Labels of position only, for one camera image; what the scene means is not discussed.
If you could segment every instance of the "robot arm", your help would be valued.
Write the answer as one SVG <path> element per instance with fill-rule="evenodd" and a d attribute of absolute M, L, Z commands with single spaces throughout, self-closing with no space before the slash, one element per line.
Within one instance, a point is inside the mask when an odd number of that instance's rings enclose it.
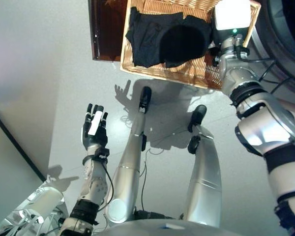
<path fill-rule="evenodd" d="M 295 235 L 295 119 L 262 88 L 246 58 L 240 34 L 223 41 L 219 57 L 222 92 L 236 107 L 239 141 L 266 161 L 281 226 Z"/>
<path fill-rule="evenodd" d="M 88 105 L 85 123 L 82 127 L 81 141 L 88 155 L 83 159 L 85 167 L 85 180 L 78 200 L 73 210 L 63 223 L 59 235 L 61 236 L 89 236 L 97 213 L 101 210 L 100 205 L 104 202 L 107 194 L 106 164 L 109 150 L 107 144 L 106 117 L 102 106 Z"/>

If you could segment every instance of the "white cylinder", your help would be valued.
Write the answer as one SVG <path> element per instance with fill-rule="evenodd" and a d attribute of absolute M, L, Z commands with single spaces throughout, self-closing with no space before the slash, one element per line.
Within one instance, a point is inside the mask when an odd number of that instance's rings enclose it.
<path fill-rule="evenodd" d="M 278 166 L 271 171 L 269 183 L 276 198 L 295 192 L 295 161 Z"/>
<path fill-rule="evenodd" d="M 30 215 L 38 216 L 38 222 L 41 224 L 59 202 L 62 201 L 63 195 L 57 189 L 50 186 L 39 188 L 39 190 L 41 192 L 23 210 Z"/>

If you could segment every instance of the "white floor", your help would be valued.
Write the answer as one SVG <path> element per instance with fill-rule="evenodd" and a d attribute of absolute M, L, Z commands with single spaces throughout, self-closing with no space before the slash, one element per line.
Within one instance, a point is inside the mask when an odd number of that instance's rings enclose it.
<path fill-rule="evenodd" d="M 205 104 L 208 112 L 203 126 L 215 136 L 222 173 L 221 227 L 245 236 L 287 234 L 273 212 L 276 202 L 265 162 L 249 154 L 235 137 L 238 119 L 230 100 L 217 91 L 123 73 L 117 62 L 92 61 L 87 1 L 0 1 L 0 46 L 0 52 L 10 53 L 0 53 L 4 55 L 0 75 L 5 72 L 6 78 L 15 76 L 16 81 L 27 78 L 23 87 L 17 87 L 26 91 L 17 101 L 0 100 L 0 113 L 34 162 L 43 169 L 48 163 L 49 170 L 46 166 L 44 172 L 62 186 L 69 211 L 83 182 L 86 152 L 80 129 L 88 103 L 103 105 L 109 113 L 108 171 L 113 175 L 141 88 L 150 86 L 146 135 L 151 153 L 147 153 L 145 209 L 171 217 L 182 213 L 194 162 L 186 149 L 190 139 L 186 126 L 193 109 Z M 116 94 L 115 87 L 125 88 L 128 81 L 129 91 Z M 98 227 L 105 226 L 102 215 L 98 221 Z"/>

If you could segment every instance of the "white wall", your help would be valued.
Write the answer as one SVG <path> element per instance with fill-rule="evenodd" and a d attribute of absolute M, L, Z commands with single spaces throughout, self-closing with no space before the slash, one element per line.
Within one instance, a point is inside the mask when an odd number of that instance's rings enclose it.
<path fill-rule="evenodd" d="M 65 1 L 40 2 L 0 1 L 0 118 L 46 176 L 66 18 Z"/>
<path fill-rule="evenodd" d="M 41 184 L 0 128 L 0 222 Z"/>

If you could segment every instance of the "black strap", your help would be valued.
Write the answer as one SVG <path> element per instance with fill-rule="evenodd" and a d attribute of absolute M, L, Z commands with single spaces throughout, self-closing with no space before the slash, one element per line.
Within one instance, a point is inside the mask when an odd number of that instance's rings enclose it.
<path fill-rule="evenodd" d="M 267 170 L 269 173 L 276 167 L 295 162 L 295 145 L 288 144 L 278 147 L 274 150 L 267 152 L 265 155 Z"/>
<path fill-rule="evenodd" d="M 284 194 L 282 195 L 281 197 L 279 197 L 277 199 L 277 203 L 280 203 L 281 201 L 284 201 L 288 198 L 292 198 L 292 197 L 295 197 L 295 192 L 291 192 L 291 193 L 287 193 L 287 194 Z"/>

